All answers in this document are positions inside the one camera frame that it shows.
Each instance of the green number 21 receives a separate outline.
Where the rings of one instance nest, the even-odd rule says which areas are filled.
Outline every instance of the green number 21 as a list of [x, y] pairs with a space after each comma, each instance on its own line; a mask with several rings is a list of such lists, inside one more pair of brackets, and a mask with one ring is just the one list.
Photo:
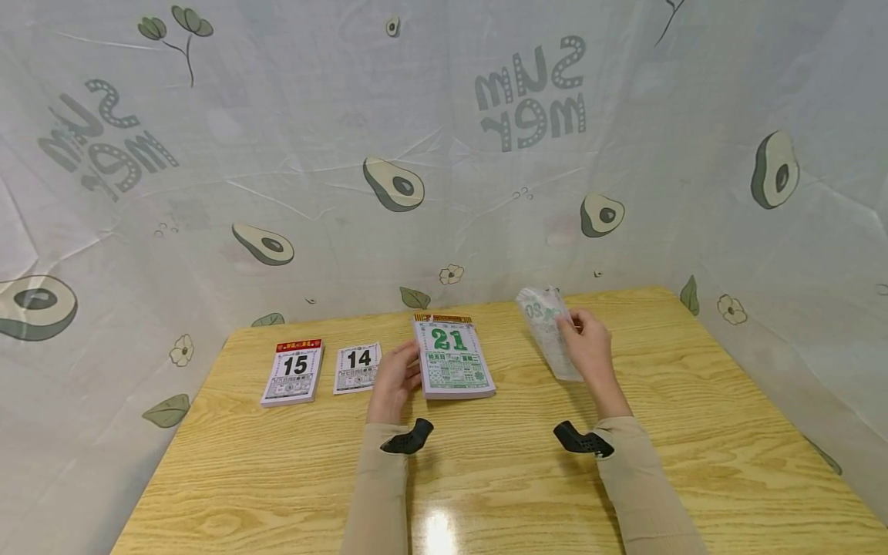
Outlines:
[[[463, 345], [463, 336], [460, 335], [459, 331], [453, 330], [450, 332], [450, 335], [453, 337], [454, 349], [457, 351], [468, 351], [469, 349]], [[435, 350], [436, 351], [449, 351], [450, 350], [450, 342], [447, 341], [447, 332], [441, 328], [432, 328], [432, 337], [435, 339]]]

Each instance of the table surface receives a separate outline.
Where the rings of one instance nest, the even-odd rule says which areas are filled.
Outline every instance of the table surface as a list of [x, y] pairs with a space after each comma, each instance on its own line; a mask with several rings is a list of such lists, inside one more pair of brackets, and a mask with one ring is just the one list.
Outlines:
[[[888, 532], [710, 334], [662, 288], [578, 295], [612, 330], [636, 416], [713, 553], [888, 553]], [[496, 396], [427, 401], [409, 463], [414, 555], [621, 553], [580, 384], [555, 381], [515, 303], [469, 305]], [[333, 396], [337, 350], [412, 337], [409, 313], [240, 329], [229, 337], [113, 555], [337, 553], [369, 392]], [[314, 403], [261, 408], [274, 347], [322, 337]]]

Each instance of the hand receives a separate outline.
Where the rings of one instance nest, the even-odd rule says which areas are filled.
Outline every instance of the hand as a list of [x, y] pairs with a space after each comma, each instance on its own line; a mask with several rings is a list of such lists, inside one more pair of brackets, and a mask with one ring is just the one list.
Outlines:
[[582, 308], [572, 308], [569, 319], [559, 316], [557, 322], [567, 345], [567, 355], [589, 387], [599, 417], [632, 416], [629, 402], [616, 380], [611, 335], [605, 325]]
[[415, 339], [402, 343], [383, 355], [367, 407], [367, 424], [400, 424], [400, 411], [414, 389], [422, 382], [419, 344]]
[[567, 355], [587, 383], [614, 375], [611, 335], [600, 320], [588, 310], [572, 308], [570, 319], [559, 316], [557, 323], [567, 345]]

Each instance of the white backdrop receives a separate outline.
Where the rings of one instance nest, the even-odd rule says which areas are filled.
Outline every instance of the white backdrop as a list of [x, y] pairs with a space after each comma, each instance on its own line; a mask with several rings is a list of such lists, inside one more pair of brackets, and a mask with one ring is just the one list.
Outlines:
[[879, 0], [3, 12], [3, 555], [108, 552], [232, 330], [546, 283], [681, 292], [888, 520]]

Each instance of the calendar page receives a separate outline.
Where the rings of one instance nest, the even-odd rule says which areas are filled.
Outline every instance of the calendar page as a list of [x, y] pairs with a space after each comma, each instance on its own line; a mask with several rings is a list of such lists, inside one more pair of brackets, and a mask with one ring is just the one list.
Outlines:
[[313, 401], [322, 359], [320, 339], [279, 343], [272, 375], [259, 403], [263, 407], [278, 407]]
[[339, 349], [333, 394], [366, 392], [373, 389], [373, 383], [377, 379], [379, 359], [382, 357], [380, 351], [379, 343]]
[[468, 316], [415, 314], [426, 399], [489, 397], [496, 387]]

